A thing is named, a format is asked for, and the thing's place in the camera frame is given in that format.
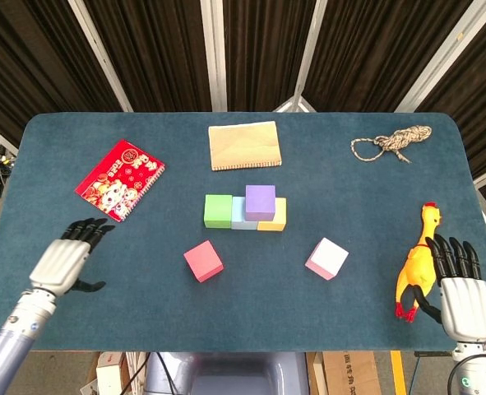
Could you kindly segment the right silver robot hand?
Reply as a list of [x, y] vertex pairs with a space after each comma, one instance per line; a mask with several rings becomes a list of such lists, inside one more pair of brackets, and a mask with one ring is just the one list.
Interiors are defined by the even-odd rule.
[[433, 257], [441, 307], [431, 305], [422, 289], [412, 286], [419, 307], [441, 324], [452, 340], [486, 343], [486, 281], [474, 247], [440, 235], [425, 241]]

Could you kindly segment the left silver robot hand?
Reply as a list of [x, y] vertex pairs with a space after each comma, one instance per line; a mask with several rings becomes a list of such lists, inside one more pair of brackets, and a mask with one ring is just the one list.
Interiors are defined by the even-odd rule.
[[102, 238], [115, 226], [107, 219], [87, 218], [72, 222], [44, 251], [30, 274], [33, 289], [55, 297], [69, 291], [92, 293], [106, 286], [105, 281], [88, 283], [80, 279], [87, 258]]

